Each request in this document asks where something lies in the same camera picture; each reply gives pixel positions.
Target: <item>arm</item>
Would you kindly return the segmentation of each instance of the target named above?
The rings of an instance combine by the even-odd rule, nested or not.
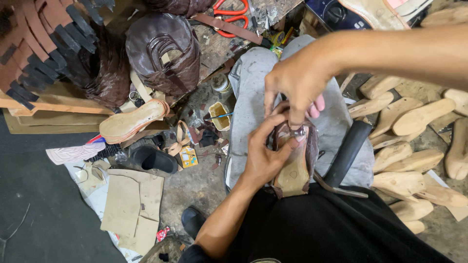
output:
[[[266,147],[268,135],[285,120],[285,114],[271,116],[249,134],[249,155],[244,173],[226,199],[208,217],[195,239],[195,244],[201,246],[208,256],[215,259],[224,256],[255,193],[278,174],[291,152],[304,143],[305,136],[290,138],[277,152]]]
[[[468,25],[407,31],[341,31],[277,63],[265,77],[265,115],[278,92],[291,101],[290,126],[342,72],[383,73],[467,90]]]

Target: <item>lap cloth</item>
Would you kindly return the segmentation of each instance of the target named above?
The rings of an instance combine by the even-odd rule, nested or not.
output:
[[[314,38],[309,35],[292,40],[283,50],[281,60],[290,57],[312,41]],[[244,171],[247,161],[247,135],[263,122],[264,78],[277,62],[278,58],[273,52],[255,47],[239,58],[229,74],[229,80],[237,98],[231,121],[229,156],[232,164],[227,166],[227,169],[230,170],[227,171],[229,176],[226,178],[226,185],[229,188],[234,187]],[[323,97],[325,109],[320,113],[320,117],[310,119],[319,131],[319,149],[325,151],[315,166],[315,169],[322,176],[328,172],[344,136],[352,124],[335,78],[328,82]],[[369,188],[373,182],[373,165],[373,148],[367,139],[341,185]]]

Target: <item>scissors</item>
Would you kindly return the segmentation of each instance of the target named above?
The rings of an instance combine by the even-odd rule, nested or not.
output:
[[[247,10],[249,9],[249,4],[247,3],[247,0],[240,0],[242,3],[244,3],[244,9],[240,10],[240,11],[228,11],[228,10],[219,10],[219,6],[224,2],[225,0],[219,0],[214,6],[213,6],[213,10],[214,10],[214,17],[217,18],[217,19],[221,19],[223,20],[222,18],[222,15],[235,15],[234,17],[231,17],[231,18],[228,18],[228,19],[225,19],[224,21],[225,22],[233,22],[233,21],[237,21],[237,20],[244,20],[245,23],[244,23],[244,26],[243,28],[246,29],[248,24],[249,24],[249,19],[243,15],[247,12]],[[229,34],[229,33],[226,33],[222,30],[220,30],[219,28],[214,28],[214,30],[216,30],[220,35],[222,35],[223,37],[227,37],[227,38],[232,38],[232,37],[236,37],[236,35],[234,34]]]

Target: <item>red scissors handle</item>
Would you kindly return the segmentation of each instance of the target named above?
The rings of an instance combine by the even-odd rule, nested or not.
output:
[[[213,10],[214,10],[214,14],[215,15],[242,15],[242,14],[245,14],[247,12],[247,10],[249,9],[249,4],[247,3],[247,0],[241,0],[242,3],[244,3],[244,9],[240,10],[240,11],[227,11],[227,10],[218,10],[219,6],[224,2],[225,0],[219,0],[214,6],[213,6]]]
[[[235,17],[228,18],[228,19],[224,20],[224,22],[230,23],[230,22],[232,22],[232,21],[236,21],[236,20],[240,20],[240,19],[243,19],[243,20],[245,21],[245,22],[244,22],[243,28],[246,29],[247,26],[248,26],[248,24],[249,24],[249,19],[248,19],[246,16],[244,16],[244,15],[238,15],[238,16],[235,16]],[[230,34],[230,33],[226,33],[226,32],[224,32],[224,31],[222,31],[222,30],[219,30],[218,33],[219,33],[220,35],[222,35],[223,37],[227,37],[227,38],[236,37],[236,35]]]

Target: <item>black shoe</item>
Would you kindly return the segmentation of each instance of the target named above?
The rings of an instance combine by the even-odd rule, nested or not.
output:
[[[168,174],[177,172],[177,160],[151,146],[140,146],[130,154],[131,161],[144,170],[158,169]]]
[[[181,220],[185,232],[195,240],[206,218],[197,209],[188,207],[182,212]]]

